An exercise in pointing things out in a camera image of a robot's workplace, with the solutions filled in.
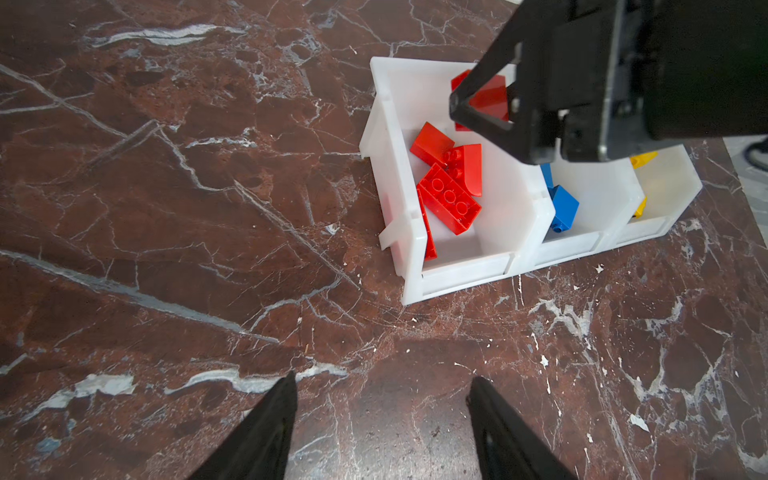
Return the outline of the red lego brick small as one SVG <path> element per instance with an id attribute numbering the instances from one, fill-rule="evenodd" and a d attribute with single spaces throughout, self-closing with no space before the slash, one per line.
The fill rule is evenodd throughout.
<path id="1" fill-rule="evenodd" d="M 435 260 L 438 258 L 437 250 L 434 244 L 434 239 L 431 232 L 431 227 L 428 219 L 428 215 L 426 213 L 426 208 L 422 202 L 422 200 L 419 200 L 419 206 L 421 211 L 422 220 L 424 223 L 424 227 L 427 234 L 427 241 L 426 241 L 426 248 L 425 248 L 425 255 L 424 259 L 426 261 Z"/>

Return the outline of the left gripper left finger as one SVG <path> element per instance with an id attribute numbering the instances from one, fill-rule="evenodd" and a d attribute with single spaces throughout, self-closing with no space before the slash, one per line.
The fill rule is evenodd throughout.
<path id="1" fill-rule="evenodd" d="M 296 375 L 291 371 L 273 385 L 190 477 L 283 479 L 297 408 Z"/>

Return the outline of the red lego brick long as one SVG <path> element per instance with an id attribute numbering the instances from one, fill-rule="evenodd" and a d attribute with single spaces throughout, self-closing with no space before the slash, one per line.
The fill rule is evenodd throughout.
<path id="1" fill-rule="evenodd" d="M 447 156 L 455 141 L 429 122 L 425 122 L 413 141 L 410 152 L 430 167 L 447 165 Z"/>

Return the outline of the red lego brick bottom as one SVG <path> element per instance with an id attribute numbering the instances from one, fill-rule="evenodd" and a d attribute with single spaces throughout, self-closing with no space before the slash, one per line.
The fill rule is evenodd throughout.
<path id="1" fill-rule="evenodd" d="M 445 171 L 470 195 L 481 197 L 482 145 L 469 144 L 449 149 L 444 155 Z"/>

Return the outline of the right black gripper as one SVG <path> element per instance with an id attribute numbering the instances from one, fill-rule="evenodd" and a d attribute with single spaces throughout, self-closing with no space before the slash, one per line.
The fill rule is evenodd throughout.
<path id="1" fill-rule="evenodd" d="M 509 120 L 470 100 L 515 66 Z M 524 1 L 449 98 L 450 118 L 529 165 L 607 162 L 767 131 L 763 1 Z"/>

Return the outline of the red eight-stud lego brick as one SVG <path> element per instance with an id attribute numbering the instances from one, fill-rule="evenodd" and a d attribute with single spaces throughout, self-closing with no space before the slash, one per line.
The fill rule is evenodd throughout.
<path id="1" fill-rule="evenodd" d="M 429 209 L 455 235 L 470 229 L 481 205 L 445 170 L 433 165 L 417 184 L 417 192 Z"/>

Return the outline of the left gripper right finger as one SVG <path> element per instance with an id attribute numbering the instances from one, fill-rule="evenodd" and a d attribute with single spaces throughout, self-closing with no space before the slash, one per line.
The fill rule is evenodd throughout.
<path id="1" fill-rule="evenodd" d="M 466 404 L 484 479 L 575 477 L 487 379 L 472 380 Z"/>

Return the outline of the red lego brick square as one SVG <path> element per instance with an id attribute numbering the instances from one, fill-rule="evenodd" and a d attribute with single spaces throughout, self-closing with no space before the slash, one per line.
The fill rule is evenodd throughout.
<path id="1" fill-rule="evenodd" d="M 470 106 L 481 113 L 508 121 L 509 103 L 505 77 L 495 75 L 470 99 Z"/>

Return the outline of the blue lego brick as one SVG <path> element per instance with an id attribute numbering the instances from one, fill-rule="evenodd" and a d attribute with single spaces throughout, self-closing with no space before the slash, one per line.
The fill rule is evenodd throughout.
<path id="1" fill-rule="evenodd" d="M 553 189 L 555 187 L 555 185 L 554 185 L 554 181 L 553 181 L 551 165 L 549 163 L 542 164 L 540 166 L 540 169 L 542 171 L 542 175 L 544 177 L 544 180 L 545 180 L 547 188 L 548 189 Z"/>
<path id="2" fill-rule="evenodd" d="M 562 233 L 572 228 L 579 202 L 561 185 L 549 189 L 555 215 L 550 228 L 556 233 Z"/>

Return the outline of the small yellow round lego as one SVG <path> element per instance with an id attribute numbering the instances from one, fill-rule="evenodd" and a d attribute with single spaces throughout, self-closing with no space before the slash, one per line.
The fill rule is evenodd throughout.
<path id="1" fill-rule="evenodd" d="M 640 217 L 642 217 L 642 216 L 643 216 L 644 210 L 645 210 L 645 208 L 646 208 L 646 204 L 647 204 L 647 197 L 645 197 L 645 198 L 643 199 L 643 201 L 640 203 L 640 205 L 639 205 L 639 206 L 637 207 L 637 209 L 635 210 L 635 212 L 634 212 L 634 214 L 633 214 L 633 217 L 634 217 L 634 218 L 640 218 Z"/>

